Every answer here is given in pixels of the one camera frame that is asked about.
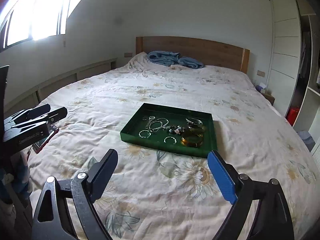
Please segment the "patterned gloved left hand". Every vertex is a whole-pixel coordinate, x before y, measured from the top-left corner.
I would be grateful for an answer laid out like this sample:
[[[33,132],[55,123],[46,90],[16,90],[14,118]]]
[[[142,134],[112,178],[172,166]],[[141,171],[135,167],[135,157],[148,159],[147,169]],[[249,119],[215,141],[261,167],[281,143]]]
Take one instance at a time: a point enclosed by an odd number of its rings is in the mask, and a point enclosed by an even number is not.
[[[16,194],[23,205],[28,202],[32,186],[29,184],[30,173],[25,153],[20,151],[13,155],[10,164],[13,168],[10,172],[1,168],[1,211],[6,219],[13,222],[17,212],[6,186],[11,186],[13,193]]]

